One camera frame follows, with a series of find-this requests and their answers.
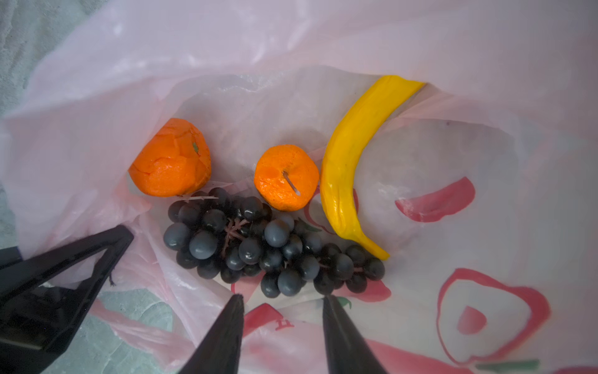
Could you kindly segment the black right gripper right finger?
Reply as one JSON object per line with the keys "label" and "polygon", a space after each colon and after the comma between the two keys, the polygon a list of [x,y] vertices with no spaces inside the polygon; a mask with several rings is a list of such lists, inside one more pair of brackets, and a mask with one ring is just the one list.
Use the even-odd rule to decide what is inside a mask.
{"label": "black right gripper right finger", "polygon": [[387,374],[337,297],[324,297],[322,318],[328,373]]}

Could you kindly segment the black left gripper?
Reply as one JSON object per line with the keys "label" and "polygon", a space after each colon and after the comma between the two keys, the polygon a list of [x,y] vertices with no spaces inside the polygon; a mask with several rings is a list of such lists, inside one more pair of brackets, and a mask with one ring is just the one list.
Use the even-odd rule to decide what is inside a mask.
{"label": "black left gripper", "polygon": [[[40,373],[63,355],[104,282],[134,235],[119,225],[37,257],[1,251],[1,372]],[[59,274],[100,254],[75,289],[45,287]]]}

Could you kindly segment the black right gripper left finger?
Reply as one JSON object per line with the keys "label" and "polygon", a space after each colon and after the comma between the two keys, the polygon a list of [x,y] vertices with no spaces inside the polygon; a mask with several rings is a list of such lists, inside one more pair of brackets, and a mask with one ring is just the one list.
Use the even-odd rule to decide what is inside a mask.
{"label": "black right gripper left finger", "polygon": [[244,301],[233,295],[180,374],[237,374],[244,330]]}

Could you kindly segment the pink plastic bag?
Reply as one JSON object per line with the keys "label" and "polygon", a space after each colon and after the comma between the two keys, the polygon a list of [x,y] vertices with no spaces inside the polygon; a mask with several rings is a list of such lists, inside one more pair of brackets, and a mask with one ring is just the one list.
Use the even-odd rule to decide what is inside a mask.
{"label": "pink plastic bag", "polygon": [[339,295],[390,373],[597,371],[595,1],[4,1],[1,184],[25,257],[119,224],[126,305],[95,302],[167,372],[233,288],[180,268],[167,199],[129,167],[170,118],[193,123],[214,185],[252,194],[290,143],[316,160],[380,77],[424,83],[354,180],[386,276]]}

